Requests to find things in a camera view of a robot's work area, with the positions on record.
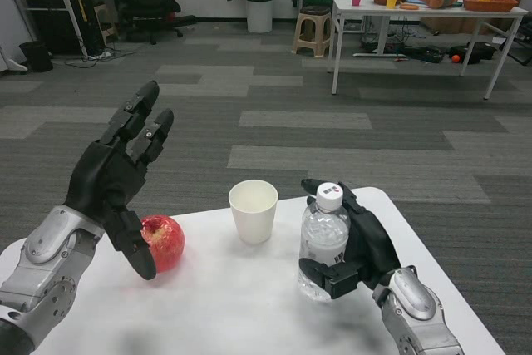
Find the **black robotic finger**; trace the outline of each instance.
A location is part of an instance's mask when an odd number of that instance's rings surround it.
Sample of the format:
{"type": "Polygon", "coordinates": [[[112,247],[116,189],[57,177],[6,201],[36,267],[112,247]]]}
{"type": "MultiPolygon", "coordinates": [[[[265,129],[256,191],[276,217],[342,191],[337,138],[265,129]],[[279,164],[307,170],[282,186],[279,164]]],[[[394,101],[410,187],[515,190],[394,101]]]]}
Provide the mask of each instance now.
{"type": "Polygon", "coordinates": [[[124,253],[133,269],[143,279],[153,279],[157,275],[155,262],[140,233],[142,223],[139,217],[125,207],[121,211],[116,210],[114,214],[114,220],[105,224],[104,228],[115,250],[124,253]]]}
{"type": "Polygon", "coordinates": [[[100,139],[100,143],[110,145],[115,138],[124,143],[137,137],[144,127],[146,117],[151,113],[159,96],[159,85],[151,81],[146,83],[130,100],[126,101],[109,121],[109,128],[100,139]]]}
{"type": "Polygon", "coordinates": [[[354,259],[333,266],[320,264],[312,259],[300,259],[299,268],[318,287],[325,290],[332,299],[340,298],[357,289],[366,272],[367,261],[354,259]]]}
{"type": "Polygon", "coordinates": [[[131,159],[139,170],[145,170],[163,150],[163,144],[174,123],[174,113],[170,109],[162,111],[154,123],[145,128],[131,149],[131,159]]]}
{"type": "Polygon", "coordinates": [[[327,183],[325,180],[320,179],[303,179],[301,180],[301,187],[303,187],[303,190],[305,190],[310,195],[316,195],[318,192],[318,187],[323,184],[327,183]]]}

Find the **white flower pot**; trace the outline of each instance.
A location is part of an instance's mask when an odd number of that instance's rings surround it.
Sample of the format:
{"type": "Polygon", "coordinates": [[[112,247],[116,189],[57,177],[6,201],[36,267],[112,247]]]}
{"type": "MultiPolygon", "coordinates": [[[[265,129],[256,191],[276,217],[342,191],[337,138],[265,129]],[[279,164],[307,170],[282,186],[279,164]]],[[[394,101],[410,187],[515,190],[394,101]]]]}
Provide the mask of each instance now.
{"type": "Polygon", "coordinates": [[[246,0],[248,14],[248,31],[266,33],[272,30],[273,0],[267,2],[250,2],[246,0]]]}

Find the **cable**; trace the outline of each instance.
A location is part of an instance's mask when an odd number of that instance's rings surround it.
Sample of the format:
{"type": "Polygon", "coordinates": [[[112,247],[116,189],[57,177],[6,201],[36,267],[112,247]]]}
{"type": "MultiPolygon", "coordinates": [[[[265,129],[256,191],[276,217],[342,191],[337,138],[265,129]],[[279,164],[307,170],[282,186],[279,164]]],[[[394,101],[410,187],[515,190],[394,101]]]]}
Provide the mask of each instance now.
{"type": "Polygon", "coordinates": [[[80,3],[80,9],[81,9],[81,15],[83,16],[83,21],[84,22],[88,22],[88,18],[86,17],[86,14],[85,14],[85,8],[83,7],[83,3],[81,2],[81,0],[77,0],[78,3],[80,3]]]}

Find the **wooden stool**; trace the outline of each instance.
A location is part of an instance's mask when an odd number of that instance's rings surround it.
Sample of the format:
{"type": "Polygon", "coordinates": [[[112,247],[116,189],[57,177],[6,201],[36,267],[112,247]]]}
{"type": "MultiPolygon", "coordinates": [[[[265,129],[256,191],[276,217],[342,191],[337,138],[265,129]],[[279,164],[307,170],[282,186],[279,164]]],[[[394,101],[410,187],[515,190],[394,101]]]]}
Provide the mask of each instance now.
{"type": "Polygon", "coordinates": [[[326,6],[307,6],[301,9],[293,39],[292,53],[300,47],[313,49],[315,57],[323,57],[331,42],[331,9],[326,6]]]}
{"type": "Polygon", "coordinates": [[[107,5],[101,4],[100,6],[94,7],[94,13],[96,14],[96,20],[98,21],[98,26],[100,27],[101,37],[103,37],[103,42],[107,46],[107,37],[110,37],[111,35],[115,35],[118,37],[118,31],[116,30],[115,23],[113,22],[111,15],[109,13],[109,9],[107,8],[107,5]],[[107,21],[109,22],[101,22],[100,21],[100,13],[104,12],[107,15],[107,21]]]}

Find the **trash can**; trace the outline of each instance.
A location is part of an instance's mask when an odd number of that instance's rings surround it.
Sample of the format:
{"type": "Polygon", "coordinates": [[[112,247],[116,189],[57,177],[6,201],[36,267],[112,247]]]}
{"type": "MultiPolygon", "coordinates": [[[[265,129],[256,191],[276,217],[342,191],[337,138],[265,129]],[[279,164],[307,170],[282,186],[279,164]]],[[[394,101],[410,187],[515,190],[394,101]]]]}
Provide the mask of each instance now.
{"type": "Polygon", "coordinates": [[[34,72],[46,72],[53,69],[50,55],[43,42],[26,42],[19,47],[34,72]]]}

